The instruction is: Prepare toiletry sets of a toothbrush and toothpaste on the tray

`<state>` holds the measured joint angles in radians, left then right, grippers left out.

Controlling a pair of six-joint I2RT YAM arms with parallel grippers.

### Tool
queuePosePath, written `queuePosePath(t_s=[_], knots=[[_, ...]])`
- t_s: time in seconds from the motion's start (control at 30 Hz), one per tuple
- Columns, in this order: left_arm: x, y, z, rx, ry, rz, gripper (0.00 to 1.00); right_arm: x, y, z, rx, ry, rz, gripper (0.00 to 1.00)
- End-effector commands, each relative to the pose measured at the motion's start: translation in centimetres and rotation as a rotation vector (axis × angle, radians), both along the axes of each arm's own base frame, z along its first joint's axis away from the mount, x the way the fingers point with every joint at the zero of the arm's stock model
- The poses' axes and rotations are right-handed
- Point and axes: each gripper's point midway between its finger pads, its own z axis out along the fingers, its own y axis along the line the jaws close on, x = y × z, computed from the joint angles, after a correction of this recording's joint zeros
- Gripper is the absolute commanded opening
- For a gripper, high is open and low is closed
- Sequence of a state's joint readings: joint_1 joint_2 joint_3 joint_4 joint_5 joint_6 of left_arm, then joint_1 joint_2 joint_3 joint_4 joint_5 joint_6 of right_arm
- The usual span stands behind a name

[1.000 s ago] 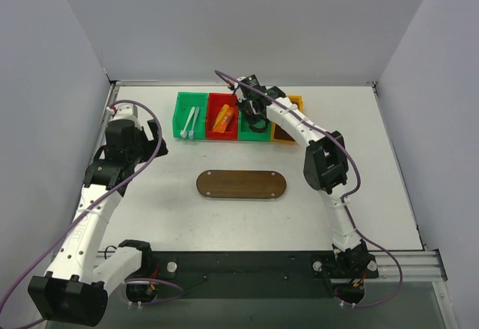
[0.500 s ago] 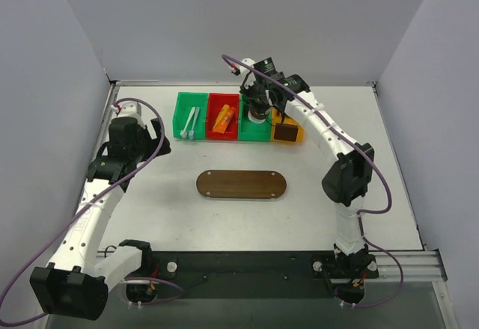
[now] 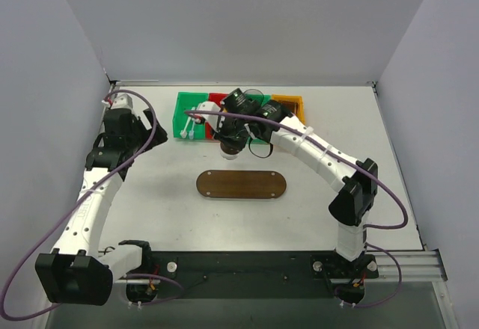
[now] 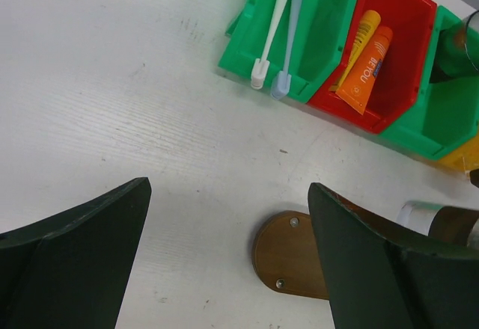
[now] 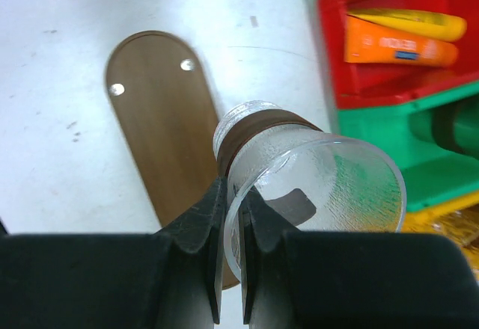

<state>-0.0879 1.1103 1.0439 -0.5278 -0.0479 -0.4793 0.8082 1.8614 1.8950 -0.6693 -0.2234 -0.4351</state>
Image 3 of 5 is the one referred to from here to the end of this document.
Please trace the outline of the clear plastic cup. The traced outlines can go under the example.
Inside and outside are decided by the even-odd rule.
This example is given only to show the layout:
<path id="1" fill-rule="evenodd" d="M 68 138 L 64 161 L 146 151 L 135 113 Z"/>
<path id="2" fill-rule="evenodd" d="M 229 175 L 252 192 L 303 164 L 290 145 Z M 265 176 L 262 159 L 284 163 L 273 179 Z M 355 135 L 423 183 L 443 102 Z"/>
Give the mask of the clear plastic cup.
<path id="1" fill-rule="evenodd" d="M 234 160 L 240 154 L 240 150 L 229 147 L 224 143 L 220 143 L 220 154 L 222 158 L 227 160 Z"/>

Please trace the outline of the dark tinted cup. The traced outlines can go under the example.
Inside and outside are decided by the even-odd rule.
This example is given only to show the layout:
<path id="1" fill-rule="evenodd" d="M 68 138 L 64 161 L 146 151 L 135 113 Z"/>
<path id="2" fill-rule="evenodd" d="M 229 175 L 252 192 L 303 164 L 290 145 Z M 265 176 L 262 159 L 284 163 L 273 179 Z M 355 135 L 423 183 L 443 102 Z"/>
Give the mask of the dark tinted cup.
<path id="1" fill-rule="evenodd" d="M 258 89 L 250 88 L 248 90 L 245 90 L 244 94 L 245 97 L 249 100 L 262 102 L 264 99 L 264 94 Z"/>

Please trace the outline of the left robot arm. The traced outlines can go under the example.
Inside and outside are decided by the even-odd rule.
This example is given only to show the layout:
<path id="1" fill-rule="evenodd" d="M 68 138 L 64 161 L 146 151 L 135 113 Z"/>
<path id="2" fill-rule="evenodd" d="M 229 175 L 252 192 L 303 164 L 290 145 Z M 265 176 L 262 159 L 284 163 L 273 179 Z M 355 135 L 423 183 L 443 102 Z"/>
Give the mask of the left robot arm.
<path id="1" fill-rule="evenodd" d="M 128 107 L 104 115 L 104 130 L 86 158 L 79 202 L 51 252 L 39 254 L 35 262 L 46 296 L 54 304 L 101 306 L 116 280 L 130 273 L 146 277 L 153 270 L 146 241 L 123 240 L 112 252 L 98 256 L 106 217 L 134 159 L 168 140 L 154 111 L 146 109 L 144 115 L 150 129 Z"/>

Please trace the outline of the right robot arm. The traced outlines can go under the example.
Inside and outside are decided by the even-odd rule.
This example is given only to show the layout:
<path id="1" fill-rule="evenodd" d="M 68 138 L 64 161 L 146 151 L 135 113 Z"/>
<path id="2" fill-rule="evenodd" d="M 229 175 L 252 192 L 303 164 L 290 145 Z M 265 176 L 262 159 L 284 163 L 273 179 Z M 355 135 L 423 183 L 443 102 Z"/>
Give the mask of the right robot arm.
<path id="1" fill-rule="evenodd" d="M 338 222 L 336 252 L 350 262 L 364 253 L 365 219 L 377 194 L 376 162 L 361 162 L 342 153 L 274 99 L 261 103 L 236 89 L 220 103 L 205 102 L 199 108 L 207 111 L 204 119 L 220 142 L 224 158 L 235 159 L 253 140 L 261 140 L 285 150 L 319 174 L 337 194 L 329 204 L 329 212 Z"/>

